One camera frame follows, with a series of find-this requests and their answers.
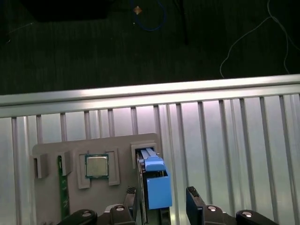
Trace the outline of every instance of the blue clip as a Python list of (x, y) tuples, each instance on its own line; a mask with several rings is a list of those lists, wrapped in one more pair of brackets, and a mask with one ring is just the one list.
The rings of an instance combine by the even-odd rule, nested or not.
[(145, 170), (147, 172), (164, 171), (165, 163), (162, 158), (158, 157), (151, 148), (141, 150), (142, 157), (145, 162)]
[(162, 158), (152, 148), (141, 150), (146, 172), (163, 171), (164, 176), (147, 178), (149, 209), (161, 209), (172, 206), (171, 178)]

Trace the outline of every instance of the cpu chip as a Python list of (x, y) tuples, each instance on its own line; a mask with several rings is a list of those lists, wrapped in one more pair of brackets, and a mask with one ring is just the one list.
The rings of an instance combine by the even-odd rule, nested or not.
[(108, 155), (85, 155), (85, 177), (89, 179), (108, 177)]

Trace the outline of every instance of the white cable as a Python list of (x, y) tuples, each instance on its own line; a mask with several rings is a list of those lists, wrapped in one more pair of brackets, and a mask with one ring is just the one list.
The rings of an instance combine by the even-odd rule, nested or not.
[(223, 64), (228, 60), (229, 56), (230, 56), (230, 52), (231, 50), (233, 49), (233, 47), (241, 40), (243, 39), (245, 36), (247, 36), (248, 34), (252, 33), (253, 31), (255, 31), (256, 29), (258, 29), (264, 22), (266, 22), (268, 19), (272, 18), (271, 16), (269, 16), (268, 18), (264, 19), (264, 21), (262, 21), (257, 27), (255, 27), (254, 29), (252, 29), (251, 31), (247, 32), (246, 34), (244, 34), (242, 37), (240, 37), (239, 39), (237, 39), (233, 45), (229, 48), (229, 51), (228, 51), (228, 54), (227, 54), (227, 57), (226, 59), (224, 59), (224, 61), (221, 63), (220, 65), (220, 74), (223, 78), (225, 78), (222, 74), (222, 66)]
[(22, 28), (24, 28), (24, 27), (30, 26), (30, 25), (32, 25), (32, 24), (33, 24), (33, 22), (30, 22), (30, 23), (28, 23), (28, 24), (26, 24), (26, 25), (24, 25), (24, 26), (21, 26), (21, 27), (18, 27), (18, 28), (16, 28), (16, 29), (11, 30), (11, 31), (10, 31), (9, 33), (7, 33), (7, 34), (11, 34), (11, 33), (15, 32), (15, 31), (17, 31), (17, 30), (19, 30), (19, 29), (22, 29)]
[(233, 45), (230, 47), (229, 51), (228, 51), (228, 55), (226, 57), (226, 59), (221, 63), (220, 65), (220, 74), (223, 78), (225, 78), (222, 74), (222, 66), (223, 64), (228, 60), (229, 58), (229, 55), (230, 55), (230, 52), (232, 50), (232, 48), (242, 39), (244, 38), (245, 36), (247, 36), (248, 34), (252, 33), (253, 31), (255, 31), (257, 28), (259, 28), (264, 22), (266, 22), (268, 19), (272, 18), (276, 23), (279, 24), (280, 28), (282, 29), (282, 31), (285, 33), (285, 38), (286, 38), (286, 53), (285, 53), (285, 59), (284, 59), (284, 62), (283, 62), (283, 65), (285, 67), (285, 70), (288, 74), (290, 74), (289, 70), (287, 69), (286, 67), (286, 60), (287, 60), (287, 57), (288, 57), (288, 54), (289, 54), (289, 41), (291, 42), (291, 44), (297, 49), (300, 51), (300, 48), (295, 45), (295, 43), (293, 42), (293, 40), (291, 39), (291, 37), (287, 34), (286, 32), (286, 29), (285, 27), (279, 22), (279, 20), (274, 17), (270, 11), (270, 0), (268, 0), (268, 3), (267, 3), (267, 8), (268, 8), (268, 13), (269, 13), (269, 17), (266, 18), (264, 21), (262, 21), (257, 27), (255, 27), (253, 30), (249, 31), (248, 33), (244, 34), (242, 37), (240, 37), (236, 42), (233, 43)]

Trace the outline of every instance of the wire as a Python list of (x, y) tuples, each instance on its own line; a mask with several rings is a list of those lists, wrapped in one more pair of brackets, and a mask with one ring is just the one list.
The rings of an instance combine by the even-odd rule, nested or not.
[(222, 74), (222, 66), (223, 64), (228, 60), (229, 58), (229, 55), (230, 55), (230, 52), (232, 50), (232, 48), (242, 39), (244, 38), (245, 36), (247, 36), (248, 34), (252, 33), (253, 31), (255, 31), (256, 29), (258, 29), (264, 22), (266, 22), (268, 19), (272, 18), (276, 23), (279, 24), (280, 28), (282, 29), (282, 31), (285, 33), (285, 38), (286, 38), (286, 52), (285, 52), (285, 59), (283, 61), (283, 65), (285, 67), (285, 70), (288, 74), (290, 74), (289, 70), (287, 69), (286, 67), (286, 60), (287, 60), (287, 57), (288, 57), (288, 54), (289, 54), (289, 41), (291, 42), (291, 44), (297, 49), (300, 51), (300, 48), (295, 45), (295, 43), (293, 42), (293, 40), (291, 39), (291, 37), (287, 34), (286, 32), (286, 29), (285, 27), (279, 22), (279, 20), (274, 17), (270, 11), (270, 0), (268, 0), (268, 3), (267, 3), (267, 9), (268, 9), (268, 13), (269, 13), (269, 17), (266, 18), (264, 21), (262, 21), (257, 27), (255, 27), (253, 30), (249, 31), (248, 33), (244, 34), (242, 37), (240, 37), (236, 42), (233, 43), (233, 45), (230, 47), (229, 51), (228, 51), (228, 55), (227, 57), (225, 58), (225, 60), (221, 63), (220, 65), (220, 74), (223, 78), (225, 78)]
[(30, 23), (28, 23), (28, 24), (26, 24), (26, 25), (23, 25), (23, 26), (21, 26), (21, 27), (18, 27), (18, 28), (16, 28), (16, 29), (11, 30), (11, 31), (10, 31), (9, 33), (7, 33), (7, 34), (11, 34), (11, 33), (15, 32), (15, 31), (17, 31), (17, 30), (19, 30), (19, 29), (22, 29), (22, 28), (24, 28), (24, 27), (30, 26), (30, 25), (32, 25), (32, 24), (33, 24), (33, 22), (30, 22)]
[(181, 9), (180, 9), (178, 1), (177, 0), (173, 0), (173, 2), (175, 4), (176, 8), (179, 10), (179, 12), (181, 12)]
[(229, 59), (229, 56), (230, 56), (230, 53), (231, 53), (231, 50), (233, 49), (233, 47), (240, 41), (242, 40), (245, 36), (247, 36), (248, 34), (252, 33), (253, 31), (255, 31), (256, 29), (258, 29), (261, 25), (263, 25), (264, 22), (266, 22), (268, 19), (270, 19), (271, 16), (269, 16), (268, 18), (264, 19), (264, 21), (262, 21), (257, 27), (255, 27), (254, 29), (252, 29), (251, 31), (247, 32), (246, 34), (244, 34), (242, 37), (240, 37), (239, 39), (237, 39), (229, 48), (229, 51), (228, 51), (228, 54), (227, 54), (227, 57), (224, 59), (224, 61), (221, 63), (220, 65), (220, 74), (221, 74), (221, 77), (225, 78), (222, 74), (222, 66), (223, 64)]
[[(164, 15), (163, 15), (163, 21), (162, 21), (161, 24), (158, 25), (156, 28), (148, 29), (148, 28), (144, 27), (144, 26), (142, 25), (142, 23), (140, 22), (140, 20), (139, 20), (137, 14), (133, 11), (134, 18), (135, 18), (135, 22), (136, 22), (143, 30), (145, 30), (145, 31), (155, 31), (155, 30), (158, 30), (158, 29), (160, 29), (160, 28), (164, 25), (164, 23), (165, 23), (165, 21), (166, 21), (165, 8), (164, 8), (164, 6), (160, 3), (159, 0), (157, 0), (157, 3), (158, 3), (159, 6), (162, 8), (163, 14), (164, 14)], [(132, 10), (135, 8), (135, 7), (134, 7), (134, 0), (130, 0), (130, 7), (131, 7)]]

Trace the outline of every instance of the silver screw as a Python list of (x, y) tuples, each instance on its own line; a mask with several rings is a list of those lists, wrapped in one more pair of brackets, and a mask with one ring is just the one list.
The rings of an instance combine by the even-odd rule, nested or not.
[(89, 211), (85, 211), (82, 216), (83, 217), (89, 217), (91, 215), (91, 213)]
[(124, 207), (123, 207), (123, 206), (119, 206), (119, 207), (117, 207), (116, 210), (117, 210), (117, 211), (123, 211), (123, 210), (124, 210)]
[(251, 212), (243, 212), (242, 214), (246, 217), (252, 217)]
[(212, 212), (215, 212), (215, 211), (217, 211), (217, 208), (216, 207), (214, 207), (214, 206), (209, 206), (209, 207), (207, 207), (210, 211), (212, 211)]

